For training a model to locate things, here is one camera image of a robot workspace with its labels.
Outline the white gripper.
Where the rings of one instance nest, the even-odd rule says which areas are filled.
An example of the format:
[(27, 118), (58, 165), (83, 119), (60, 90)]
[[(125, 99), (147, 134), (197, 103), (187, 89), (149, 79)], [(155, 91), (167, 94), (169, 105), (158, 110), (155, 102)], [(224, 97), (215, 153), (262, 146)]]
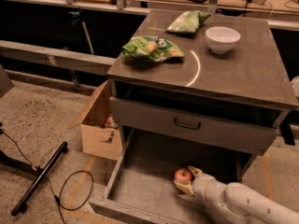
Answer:
[(226, 184), (218, 181), (214, 176), (203, 173), (191, 165), (187, 169), (195, 177), (191, 181), (174, 181), (175, 186), (188, 195), (195, 195), (200, 203), (208, 209), (227, 209), (225, 197)]

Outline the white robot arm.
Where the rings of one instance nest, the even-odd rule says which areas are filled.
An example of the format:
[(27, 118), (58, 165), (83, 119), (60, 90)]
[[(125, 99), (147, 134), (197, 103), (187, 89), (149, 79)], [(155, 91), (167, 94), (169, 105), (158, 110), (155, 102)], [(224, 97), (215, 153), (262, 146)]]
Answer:
[(195, 197), (216, 224), (299, 224), (299, 214), (238, 182), (224, 184), (191, 165), (175, 171), (174, 185)]

